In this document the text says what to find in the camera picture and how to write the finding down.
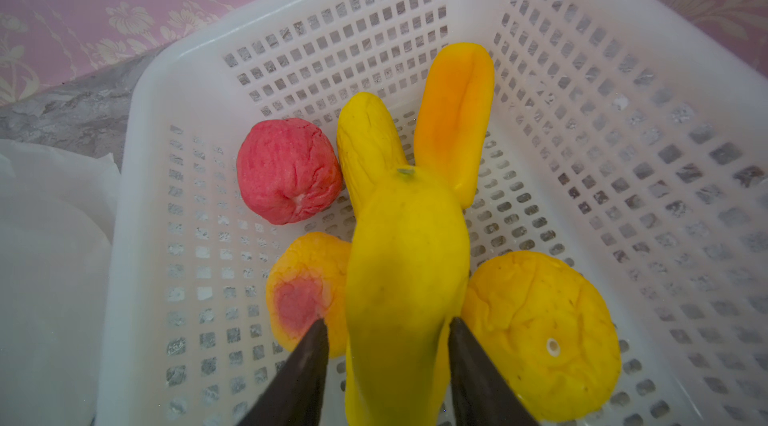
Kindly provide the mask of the pink red fruit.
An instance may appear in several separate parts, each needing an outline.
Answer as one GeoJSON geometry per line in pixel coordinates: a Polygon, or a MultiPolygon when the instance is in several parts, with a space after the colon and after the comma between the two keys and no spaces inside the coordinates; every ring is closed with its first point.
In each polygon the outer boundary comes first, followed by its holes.
{"type": "Polygon", "coordinates": [[[327,209],[343,189],[328,137],[298,118],[257,123],[236,159],[241,196],[273,225],[306,220],[327,209]]]}

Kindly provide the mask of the yellow orange round fruit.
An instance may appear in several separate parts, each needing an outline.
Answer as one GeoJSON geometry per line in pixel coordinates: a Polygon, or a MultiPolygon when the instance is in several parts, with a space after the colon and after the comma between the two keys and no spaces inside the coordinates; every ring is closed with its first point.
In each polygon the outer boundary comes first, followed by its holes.
{"type": "Polygon", "coordinates": [[[461,316],[536,419],[581,419],[610,399],[621,370],[617,331],[599,291],[565,262],[532,251],[484,262],[461,316]]]}

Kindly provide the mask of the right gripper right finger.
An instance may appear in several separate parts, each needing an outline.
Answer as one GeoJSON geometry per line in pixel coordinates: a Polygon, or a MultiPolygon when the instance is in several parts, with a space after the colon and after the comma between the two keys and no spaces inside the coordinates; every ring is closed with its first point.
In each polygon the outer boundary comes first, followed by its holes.
{"type": "Polygon", "coordinates": [[[457,425],[538,425],[459,317],[450,323],[448,350],[457,425]]]}

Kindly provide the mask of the white perforated plastic basket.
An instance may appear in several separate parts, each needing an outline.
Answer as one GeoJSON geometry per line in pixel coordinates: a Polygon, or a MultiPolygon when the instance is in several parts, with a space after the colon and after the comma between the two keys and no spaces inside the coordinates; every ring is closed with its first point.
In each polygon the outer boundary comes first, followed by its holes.
{"type": "Polygon", "coordinates": [[[558,257],[606,300],[621,377],[589,425],[767,421],[767,82],[655,0],[258,0],[178,41],[132,96],[95,419],[233,425],[287,353],[265,303],[297,237],[243,203],[252,126],[336,134],[379,95],[406,152],[454,42],[496,71],[471,262],[558,257]]]}

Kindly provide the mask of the white plastic bag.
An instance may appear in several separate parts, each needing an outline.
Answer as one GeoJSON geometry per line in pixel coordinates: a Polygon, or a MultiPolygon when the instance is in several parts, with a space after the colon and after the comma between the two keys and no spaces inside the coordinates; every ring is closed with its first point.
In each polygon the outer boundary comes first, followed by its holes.
{"type": "Polygon", "coordinates": [[[88,425],[96,408],[120,172],[1,142],[1,422],[88,425]]]}

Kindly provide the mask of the yellow red peach fruit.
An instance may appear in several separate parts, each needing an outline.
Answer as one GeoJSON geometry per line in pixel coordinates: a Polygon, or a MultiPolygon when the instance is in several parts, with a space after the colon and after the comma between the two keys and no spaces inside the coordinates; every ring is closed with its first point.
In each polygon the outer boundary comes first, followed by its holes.
{"type": "Polygon", "coordinates": [[[323,319],[329,357],[345,355],[345,287],[351,244],[322,232],[297,238],[271,268],[266,305],[274,338],[287,351],[296,348],[310,326],[323,319]]]}

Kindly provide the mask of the yellow banana fruit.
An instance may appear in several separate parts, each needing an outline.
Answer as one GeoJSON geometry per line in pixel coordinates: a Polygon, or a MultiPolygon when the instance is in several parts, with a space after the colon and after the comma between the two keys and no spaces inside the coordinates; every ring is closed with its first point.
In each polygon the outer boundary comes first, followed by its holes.
{"type": "Polygon", "coordinates": [[[349,424],[436,424],[469,270],[453,192],[422,168],[389,172],[357,216],[347,272],[349,424]]]}

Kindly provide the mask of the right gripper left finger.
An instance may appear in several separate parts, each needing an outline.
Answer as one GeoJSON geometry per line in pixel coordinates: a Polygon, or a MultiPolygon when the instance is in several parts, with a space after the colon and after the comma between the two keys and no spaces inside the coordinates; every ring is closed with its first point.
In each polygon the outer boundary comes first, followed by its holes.
{"type": "Polygon", "coordinates": [[[319,425],[328,361],[328,328],[318,319],[238,425],[319,425]]]}

